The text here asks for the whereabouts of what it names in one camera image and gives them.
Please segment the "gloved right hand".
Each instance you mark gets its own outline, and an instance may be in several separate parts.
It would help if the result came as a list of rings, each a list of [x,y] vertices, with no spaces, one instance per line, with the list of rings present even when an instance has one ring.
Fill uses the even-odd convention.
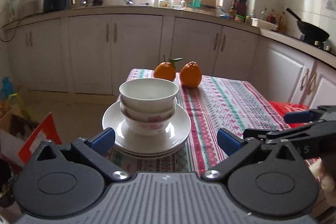
[[[335,180],[333,176],[326,171],[322,160],[314,162],[309,169],[313,176],[319,179],[320,186],[324,191],[335,191]]]

